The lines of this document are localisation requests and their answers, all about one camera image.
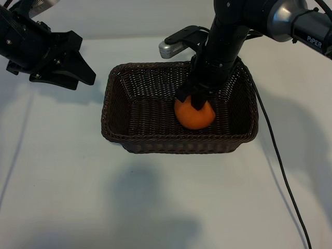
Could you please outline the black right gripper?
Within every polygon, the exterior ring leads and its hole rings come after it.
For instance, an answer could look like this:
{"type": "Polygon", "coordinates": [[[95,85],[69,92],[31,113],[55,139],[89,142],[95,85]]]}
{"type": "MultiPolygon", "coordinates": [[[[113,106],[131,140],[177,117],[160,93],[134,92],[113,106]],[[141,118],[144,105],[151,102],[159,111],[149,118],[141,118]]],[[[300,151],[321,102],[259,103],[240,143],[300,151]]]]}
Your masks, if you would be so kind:
{"type": "Polygon", "coordinates": [[[210,92],[202,89],[218,88],[227,82],[241,47],[241,44],[200,44],[194,47],[196,54],[191,59],[188,81],[177,88],[176,98],[183,103],[192,95],[192,107],[197,111],[203,109],[210,92]]]}

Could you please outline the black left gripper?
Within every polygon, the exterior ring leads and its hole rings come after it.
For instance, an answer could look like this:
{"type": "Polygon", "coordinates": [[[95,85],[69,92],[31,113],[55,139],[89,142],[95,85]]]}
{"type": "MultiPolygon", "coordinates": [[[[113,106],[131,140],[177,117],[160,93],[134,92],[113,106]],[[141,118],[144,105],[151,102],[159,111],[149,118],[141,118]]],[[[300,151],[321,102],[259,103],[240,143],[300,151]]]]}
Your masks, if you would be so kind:
{"type": "Polygon", "coordinates": [[[70,90],[76,90],[79,82],[94,85],[96,73],[78,52],[82,37],[74,31],[52,33],[48,25],[32,19],[51,7],[1,5],[1,56],[9,60],[6,70],[15,75],[31,74],[31,82],[70,90]],[[53,60],[54,49],[70,51],[53,60]]]}

